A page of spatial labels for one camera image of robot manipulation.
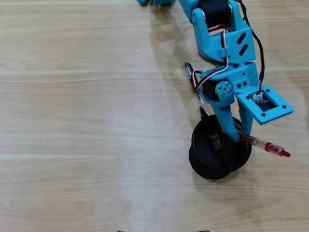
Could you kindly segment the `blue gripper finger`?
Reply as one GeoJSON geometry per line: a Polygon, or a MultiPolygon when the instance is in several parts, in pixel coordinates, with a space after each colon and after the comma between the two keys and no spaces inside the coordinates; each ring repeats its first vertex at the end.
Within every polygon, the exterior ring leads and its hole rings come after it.
{"type": "Polygon", "coordinates": [[[247,101],[251,98],[249,96],[240,98],[237,96],[237,101],[239,105],[239,115],[241,119],[242,129],[246,135],[251,134],[252,126],[253,126],[253,116],[248,110],[247,101]]]}
{"type": "Polygon", "coordinates": [[[235,102],[232,85],[228,81],[221,81],[215,87],[215,100],[209,100],[222,131],[234,142],[239,142],[239,132],[235,127],[231,105],[235,102]]]}

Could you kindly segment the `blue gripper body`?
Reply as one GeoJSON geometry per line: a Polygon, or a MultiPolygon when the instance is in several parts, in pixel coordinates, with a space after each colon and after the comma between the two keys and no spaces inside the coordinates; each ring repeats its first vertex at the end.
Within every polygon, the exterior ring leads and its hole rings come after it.
{"type": "Polygon", "coordinates": [[[241,94],[252,96],[258,92],[258,73],[253,62],[236,67],[230,65],[208,70],[202,78],[202,99],[208,104],[233,104],[235,97],[241,94]]]}

